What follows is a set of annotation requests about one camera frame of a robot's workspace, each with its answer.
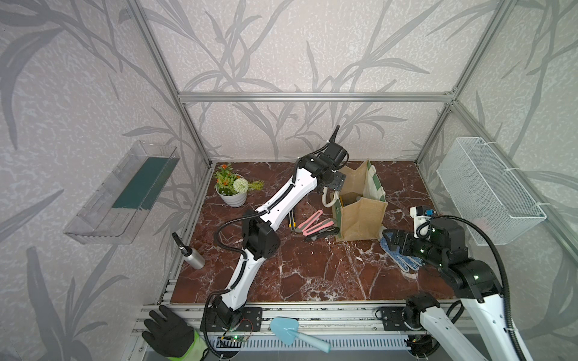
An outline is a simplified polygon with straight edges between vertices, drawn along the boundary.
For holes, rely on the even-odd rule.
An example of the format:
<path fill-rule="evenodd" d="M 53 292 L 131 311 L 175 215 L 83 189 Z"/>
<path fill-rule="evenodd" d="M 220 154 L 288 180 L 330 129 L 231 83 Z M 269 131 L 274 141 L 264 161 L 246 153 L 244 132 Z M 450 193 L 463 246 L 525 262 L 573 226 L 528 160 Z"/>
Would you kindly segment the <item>dark grey utility knife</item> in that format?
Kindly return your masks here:
<path fill-rule="evenodd" d="M 317 233 L 313 233 L 311 235 L 308 235 L 307 237 L 305 237 L 305 241 L 306 242 L 312 242 L 312 241 L 315 241 L 317 239 L 329 238 L 331 236 L 336 236 L 339 232 L 340 232 L 339 227 L 328 227 L 328 228 L 323 229 Z"/>

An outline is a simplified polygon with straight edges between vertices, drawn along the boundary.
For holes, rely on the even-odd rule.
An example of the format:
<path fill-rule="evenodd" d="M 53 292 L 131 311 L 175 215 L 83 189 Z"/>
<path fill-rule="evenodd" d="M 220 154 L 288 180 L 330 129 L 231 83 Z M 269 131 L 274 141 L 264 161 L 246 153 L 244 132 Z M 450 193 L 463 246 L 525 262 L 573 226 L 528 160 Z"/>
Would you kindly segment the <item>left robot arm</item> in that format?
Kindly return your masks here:
<path fill-rule="evenodd" d="M 203 315 L 205 328 L 218 323 L 230 329 L 242 320 L 242 311 L 248 300 L 248 291 L 262 264 L 273 257 L 281 245 L 277 230 L 297 204 L 312 191 L 328 188 L 340 191 L 346 176 L 341 173 L 349 160 L 349 153 L 336 142 L 337 125 L 326 144 L 294 164 L 291 178 L 259 208 L 221 224 L 214 233 L 214 244 L 239 254 L 239 261 L 225 289 L 210 293 Z M 221 241 L 221 231 L 240 222 L 242 246 L 235 248 Z"/>

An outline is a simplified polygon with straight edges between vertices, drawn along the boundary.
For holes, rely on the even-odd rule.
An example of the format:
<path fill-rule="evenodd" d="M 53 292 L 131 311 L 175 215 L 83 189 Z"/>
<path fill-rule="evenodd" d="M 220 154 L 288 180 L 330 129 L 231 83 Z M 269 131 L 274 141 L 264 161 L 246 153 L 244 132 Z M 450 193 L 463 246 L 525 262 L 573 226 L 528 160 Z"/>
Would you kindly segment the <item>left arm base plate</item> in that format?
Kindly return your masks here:
<path fill-rule="evenodd" d="M 259 332 L 263 320 L 263 308 L 245 307 L 237 311 L 209 308 L 201 321 L 200 330 L 206 332 Z"/>

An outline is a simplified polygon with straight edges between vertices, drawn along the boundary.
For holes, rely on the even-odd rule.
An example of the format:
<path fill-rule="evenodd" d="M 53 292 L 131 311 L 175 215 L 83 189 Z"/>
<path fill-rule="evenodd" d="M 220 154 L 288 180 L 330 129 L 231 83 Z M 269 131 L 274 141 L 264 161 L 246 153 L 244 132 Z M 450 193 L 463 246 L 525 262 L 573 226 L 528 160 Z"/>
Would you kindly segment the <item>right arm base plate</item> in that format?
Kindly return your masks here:
<path fill-rule="evenodd" d="M 376 310 L 375 317 L 382 322 L 385 331 L 423 331 L 422 321 L 425 320 L 426 314 L 439 310 L 443 309 L 431 307 L 420 310 L 411 305 L 385 306 Z"/>

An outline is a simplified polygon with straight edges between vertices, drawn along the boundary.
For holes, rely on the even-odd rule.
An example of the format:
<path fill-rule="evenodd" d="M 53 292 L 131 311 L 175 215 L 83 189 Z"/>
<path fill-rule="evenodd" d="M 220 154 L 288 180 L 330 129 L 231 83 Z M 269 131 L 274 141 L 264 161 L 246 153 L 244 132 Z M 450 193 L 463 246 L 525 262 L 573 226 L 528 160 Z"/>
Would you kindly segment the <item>yellow black slim knife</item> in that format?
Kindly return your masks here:
<path fill-rule="evenodd" d="M 289 220 L 289 229 L 290 231 L 294 232 L 296 227 L 297 227 L 297 222 L 296 222 L 296 218 L 295 218 L 295 212 L 294 210 L 290 210 L 289 214 L 288 214 L 288 220 Z"/>

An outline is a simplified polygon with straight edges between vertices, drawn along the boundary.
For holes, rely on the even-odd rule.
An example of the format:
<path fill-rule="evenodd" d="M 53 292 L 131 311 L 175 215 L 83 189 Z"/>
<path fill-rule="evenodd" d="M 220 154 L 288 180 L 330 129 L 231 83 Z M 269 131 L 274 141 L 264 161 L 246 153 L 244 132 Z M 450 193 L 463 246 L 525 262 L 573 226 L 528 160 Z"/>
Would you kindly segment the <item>green Christmas tote bag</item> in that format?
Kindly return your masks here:
<path fill-rule="evenodd" d="M 381 239 L 388 203 L 376 167 L 366 160 L 356 169 L 342 168 L 341 173 L 346 176 L 341 191 L 334 191 L 329 201 L 326 200 L 328 188 L 325 187 L 322 194 L 323 206 L 332 210 L 334 226 L 340 229 L 336 240 Z"/>

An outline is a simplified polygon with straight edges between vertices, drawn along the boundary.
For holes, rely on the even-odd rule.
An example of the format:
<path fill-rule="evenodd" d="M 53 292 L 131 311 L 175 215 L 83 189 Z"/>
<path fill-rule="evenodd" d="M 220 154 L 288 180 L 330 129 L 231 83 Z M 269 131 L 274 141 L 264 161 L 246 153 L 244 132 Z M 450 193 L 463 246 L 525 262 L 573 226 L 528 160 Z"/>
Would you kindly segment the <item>pink utility knife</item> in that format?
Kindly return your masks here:
<path fill-rule="evenodd" d="M 334 225 L 333 219 L 327 219 L 322 222 L 318 222 L 314 224 L 313 222 L 309 222 L 306 224 L 306 228 L 303 231 L 304 236 L 311 236 L 316 233 L 319 233 L 322 230 L 326 230 L 331 228 Z"/>
<path fill-rule="evenodd" d="M 323 215 L 322 210 L 317 210 L 311 217 L 307 220 L 302 222 L 298 227 L 295 228 L 297 233 L 304 233 L 309 228 L 313 227 L 313 225 L 319 220 L 319 218 Z"/>

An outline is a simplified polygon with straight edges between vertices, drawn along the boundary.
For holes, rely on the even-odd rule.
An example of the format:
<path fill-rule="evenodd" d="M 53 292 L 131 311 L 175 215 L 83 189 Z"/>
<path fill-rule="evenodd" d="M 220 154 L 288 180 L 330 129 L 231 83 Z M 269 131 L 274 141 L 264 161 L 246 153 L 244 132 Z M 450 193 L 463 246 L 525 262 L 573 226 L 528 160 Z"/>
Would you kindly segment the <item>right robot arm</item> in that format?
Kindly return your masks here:
<path fill-rule="evenodd" d="M 470 257 L 465 245 L 465 228 L 470 227 L 486 241 L 498 270 Z M 435 266 L 457 297 L 457 305 L 474 321 L 492 360 L 530 360 L 512 317 L 510 285 L 493 241 L 475 224 L 452 215 L 425 216 L 413 232 L 382 230 L 389 248 L 408 257 L 417 257 Z M 406 299 L 402 313 L 405 325 L 424 330 L 428 346 L 441 346 L 453 360 L 483 360 L 484 355 L 450 319 L 449 311 L 429 293 Z"/>

